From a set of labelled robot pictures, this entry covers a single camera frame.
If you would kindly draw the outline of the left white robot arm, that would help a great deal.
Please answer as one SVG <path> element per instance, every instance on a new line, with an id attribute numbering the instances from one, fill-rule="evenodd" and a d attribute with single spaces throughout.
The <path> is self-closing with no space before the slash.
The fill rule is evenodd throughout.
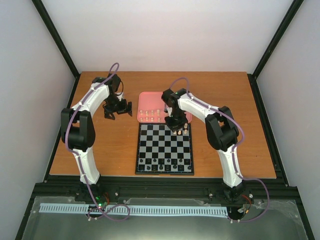
<path id="1" fill-rule="evenodd" d="M 104 188 L 96 184 L 100 173 L 93 154 L 96 139 L 93 116 L 100 105 L 106 119 L 114 120 L 115 114 L 133 115 L 132 102 L 124 98 L 122 91 L 118 92 L 122 85 L 123 82 L 117 74 L 96 77 L 83 98 L 73 107 L 64 108 L 60 115 L 61 140 L 77 162 L 80 181 L 90 185 L 86 195 L 95 202 L 103 198 Z"/>

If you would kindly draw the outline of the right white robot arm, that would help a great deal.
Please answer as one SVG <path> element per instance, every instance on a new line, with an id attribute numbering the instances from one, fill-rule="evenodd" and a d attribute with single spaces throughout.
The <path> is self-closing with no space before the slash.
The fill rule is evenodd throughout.
<path id="1" fill-rule="evenodd" d="M 165 104 L 164 118 L 168 128 L 175 134 L 188 124 L 186 113 L 190 113 L 205 124 L 206 137 L 210 146 L 218 153 L 222 172 L 224 198 L 234 203 L 244 190 L 239 171 L 237 147 L 239 127 L 235 123 L 231 110 L 226 107 L 211 106 L 198 99 L 186 89 L 176 92 L 170 88 L 163 91 L 161 99 Z"/>

